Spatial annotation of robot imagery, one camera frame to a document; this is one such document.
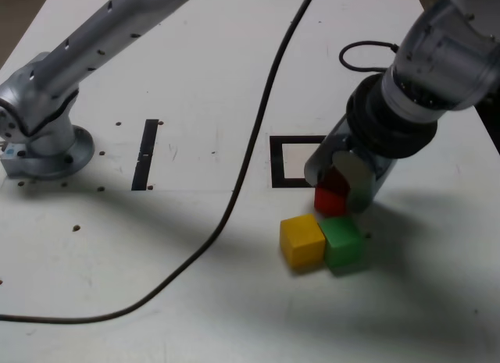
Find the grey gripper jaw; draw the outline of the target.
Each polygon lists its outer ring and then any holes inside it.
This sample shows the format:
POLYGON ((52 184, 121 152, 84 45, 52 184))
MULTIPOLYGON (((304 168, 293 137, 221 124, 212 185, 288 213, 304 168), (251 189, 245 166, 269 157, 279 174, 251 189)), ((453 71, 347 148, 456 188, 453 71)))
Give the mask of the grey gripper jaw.
POLYGON ((346 199, 350 213, 364 212, 372 204, 396 163, 395 159, 384 158, 361 149, 333 154, 334 168, 350 187, 346 199))
POLYGON ((310 186, 316 186, 322 180, 323 174, 333 164, 334 153, 349 149, 352 133, 346 116, 344 114, 341 117, 340 121, 305 162, 304 177, 310 186))

